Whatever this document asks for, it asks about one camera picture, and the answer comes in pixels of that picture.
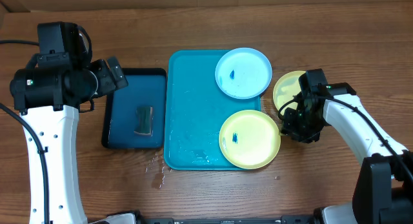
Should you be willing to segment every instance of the plate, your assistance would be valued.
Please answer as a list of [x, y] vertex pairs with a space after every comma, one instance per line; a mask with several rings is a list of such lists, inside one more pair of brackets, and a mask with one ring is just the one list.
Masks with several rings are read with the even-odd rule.
[[[272, 92], [272, 99], [274, 100], [274, 104], [277, 110], [279, 110], [279, 108], [281, 108], [288, 101], [291, 101], [294, 96], [301, 92], [298, 78], [304, 73], [305, 71], [289, 72], [278, 79], [274, 87], [274, 91]], [[287, 107], [296, 109], [297, 103], [293, 102], [287, 105]], [[281, 111], [281, 115], [284, 115], [284, 111], [287, 107], [285, 107]]]
[[219, 131], [219, 147], [233, 165], [255, 169], [269, 164], [277, 155], [281, 138], [271, 117], [256, 110], [231, 115]]
[[218, 87], [236, 99], [250, 99], [263, 93], [272, 77], [271, 63], [252, 48], [237, 48], [226, 53], [215, 69]]

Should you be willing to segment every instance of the table surface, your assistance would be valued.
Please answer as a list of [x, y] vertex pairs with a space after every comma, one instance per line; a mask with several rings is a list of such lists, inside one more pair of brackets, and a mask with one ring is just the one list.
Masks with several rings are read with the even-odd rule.
[[[412, 15], [413, 3], [20, 13], [6, 14], [0, 38], [37, 41], [38, 23], [69, 21], [92, 38], [94, 59], [117, 56], [123, 67], [165, 69], [177, 50], [252, 47], [273, 66], [261, 101], [270, 117], [277, 119], [272, 88], [283, 74], [322, 68], [329, 83], [348, 82], [372, 117], [413, 149]], [[10, 108], [9, 82], [36, 52], [36, 46], [0, 46], [0, 102]], [[90, 219], [131, 209], [146, 217], [264, 218], [352, 199], [359, 165], [332, 127], [309, 145], [282, 137], [277, 157], [260, 170], [162, 173], [162, 150], [101, 146], [104, 111], [103, 97], [94, 112], [80, 115], [77, 129], [79, 186]], [[0, 220], [28, 223], [23, 130], [4, 112], [0, 123]]]

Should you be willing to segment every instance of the turquoise rectangular tray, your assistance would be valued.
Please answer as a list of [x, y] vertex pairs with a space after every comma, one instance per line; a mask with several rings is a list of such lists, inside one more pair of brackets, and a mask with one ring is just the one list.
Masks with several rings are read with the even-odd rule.
[[239, 170], [218, 143], [224, 121], [261, 110], [259, 97], [234, 99], [216, 84], [215, 67], [228, 50], [181, 50], [169, 60], [164, 158], [177, 170]]

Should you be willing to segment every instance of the cable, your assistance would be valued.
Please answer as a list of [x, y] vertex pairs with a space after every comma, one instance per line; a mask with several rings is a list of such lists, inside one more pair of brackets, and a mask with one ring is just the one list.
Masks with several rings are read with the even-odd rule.
[[39, 43], [32, 42], [32, 41], [25, 41], [25, 40], [0, 40], [0, 44], [6, 44], [6, 43], [27, 44], [27, 45], [39, 46]]
[[[380, 139], [382, 144], [386, 147], [386, 149], [394, 156], [396, 157], [396, 160], [400, 164], [400, 166], [403, 168], [403, 170], [406, 172], [406, 176], [408, 177], [407, 179], [410, 180], [411, 184], [413, 185], [413, 175], [411, 171], [407, 168], [406, 164], [403, 162], [401, 157], [394, 151], [394, 149], [389, 145], [388, 141], [380, 134], [379, 130], [374, 126], [374, 124], [369, 120], [369, 118], [364, 115], [357, 107], [353, 107], [352, 105], [340, 101], [339, 99], [331, 98], [331, 97], [325, 97], [325, 96], [315, 96], [315, 97], [309, 97], [309, 98], [303, 98], [303, 99], [324, 99], [324, 100], [329, 100], [329, 101], [334, 101], [336, 103], [339, 103], [340, 105], [344, 105], [345, 107], [351, 109], [355, 113], [357, 113], [361, 118], [364, 119], [364, 121], [369, 125], [369, 127], [373, 130], [373, 132], [376, 134], [376, 136]], [[283, 116], [280, 116], [281, 111], [289, 104], [293, 102], [298, 102], [298, 98], [294, 98], [291, 101], [285, 103], [279, 110], [278, 110], [278, 118], [283, 120]]]
[[18, 121], [22, 126], [26, 128], [26, 130], [30, 133], [32, 136], [32, 139], [34, 140], [34, 143], [37, 146], [37, 153], [39, 153], [40, 156], [40, 164], [41, 164], [41, 171], [43, 173], [43, 199], [45, 203], [45, 223], [49, 224], [50, 216], [49, 216], [49, 182], [48, 182], [48, 174], [47, 174], [47, 165], [46, 165], [46, 158], [45, 158], [45, 152], [43, 150], [43, 147], [40, 143], [40, 140], [37, 136], [37, 134], [33, 131], [32, 127], [23, 120], [23, 118], [19, 117], [17, 114], [15, 114], [12, 110], [4, 106], [2, 103], [0, 103], [0, 109], [4, 110], [8, 115], [10, 115], [12, 118], [14, 118], [16, 121]]

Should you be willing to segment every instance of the black cable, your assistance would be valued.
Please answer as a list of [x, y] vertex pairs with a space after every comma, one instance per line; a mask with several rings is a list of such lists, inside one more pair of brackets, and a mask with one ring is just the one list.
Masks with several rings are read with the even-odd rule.
[[27, 45], [39, 46], [39, 43], [32, 42], [32, 41], [25, 41], [25, 40], [0, 40], [0, 44], [6, 44], [6, 43], [16, 43], [16, 44], [27, 44]]
[[[410, 180], [411, 184], [413, 185], [413, 175], [411, 173], [411, 171], [408, 169], [408, 167], [406, 166], [406, 164], [403, 162], [402, 158], [396, 153], [396, 151], [394, 151], [394, 149], [390, 146], [390, 144], [388, 143], [388, 141], [380, 134], [379, 130], [374, 126], [374, 124], [369, 120], [369, 118], [364, 115], [364, 113], [362, 113], [362, 111], [360, 111], [357, 107], [353, 107], [352, 105], [344, 102], [344, 101], [340, 101], [338, 99], [334, 99], [331, 97], [324, 97], [324, 96], [315, 96], [315, 97], [309, 97], [307, 99], [324, 99], [324, 100], [330, 100], [330, 101], [334, 101], [336, 103], [339, 103], [340, 105], [344, 105], [345, 107], [351, 109], [353, 112], [357, 113], [361, 118], [364, 119], [364, 121], [369, 125], [369, 127], [373, 130], [373, 132], [376, 134], [376, 136], [379, 138], [379, 140], [382, 142], [383, 146], [386, 147], [386, 149], [394, 156], [396, 157], [396, 160], [398, 161], [398, 163], [400, 164], [400, 166], [403, 168], [403, 170], [406, 172], [406, 176], [408, 177], [407, 179]], [[299, 99], [298, 98], [294, 98], [291, 101], [285, 103], [279, 110], [278, 110], [278, 118], [283, 120], [283, 116], [280, 116], [281, 111], [289, 104], [293, 103], [293, 102], [298, 102]]]
[[32, 136], [32, 139], [34, 140], [34, 143], [37, 146], [37, 153], [40, 156], [40, 164], [41, 164], [41, 171], [43, 173], [43, 199], [45, 203], [45, 223], [49, 224], [50, 216], [49, 216], [49, 182], [48, 182], [48, 174], [47, 174], [47, 165], [46, 165], [46, 158], [45, 158], [45, 152], [43, 150], [43, 147], [40, 143], [40, 140], [37, 136], [37, 134], [33, 131], [32, 127], [23, 120], [21, 117], [19, 117], [17, 114], [15, 114], [12, 110], [4, 106], [2, 103], [0, 103], [0, 109], [4, 110], [8, 115], [10, 115], [12, 118], [14, 118], [16, 121], [18, 121], [22, 126], [26, 128], [26, 130], [30, 133]]

